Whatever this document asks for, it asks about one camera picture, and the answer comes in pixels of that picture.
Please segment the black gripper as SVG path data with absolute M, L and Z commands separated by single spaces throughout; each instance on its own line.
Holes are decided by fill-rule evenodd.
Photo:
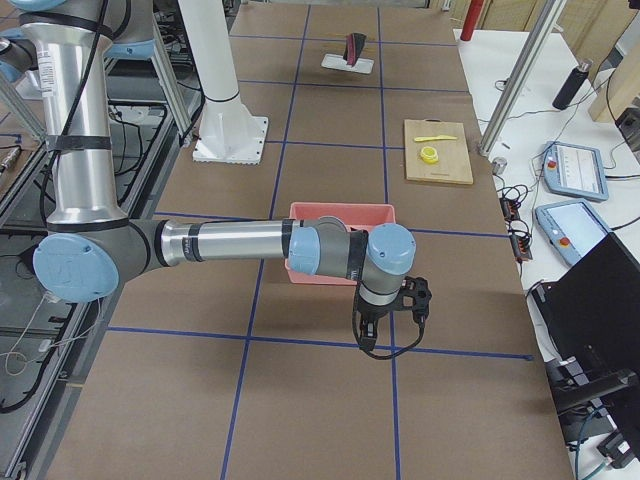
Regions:
M 386 305 L 377 305 L 367 300 L 364 284 L 357 283 L 352 311 L 352 332 L 359 349 L 374 350 L 378 339 L 379 321 L 392 312 L 400 311 L 410 311 L 418 327 L 416 340 L 403 347 L 403 350 L 417 347 L 424 337 L 431 298 L 428 281 L 422 277 L 406 276 L 399 291 Z

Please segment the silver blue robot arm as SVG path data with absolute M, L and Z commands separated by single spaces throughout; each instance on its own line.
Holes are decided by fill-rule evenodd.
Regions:
M 27 71 L 38 69 L 35 45 L 26 38 L 1 37 L 1 73 L 14 83 Z
M 35 48 L 44 101 L 55 208 L 33 255 L 42 286 L 73 303 L 111 295 L 146 272 L 183 262 L 283 258 L 296 272 L 356 284 L 352 330 L 372 354 L 378 323 L 408 311 L 429 315 L 427 281 L 409 276 L 413 235 L 385 223 L 350 230 L 335 217 L 213 222 L 133 220 L 119 206 L 104 58 L 156 48 L 149 1 L 21 1 L 21 30 Z

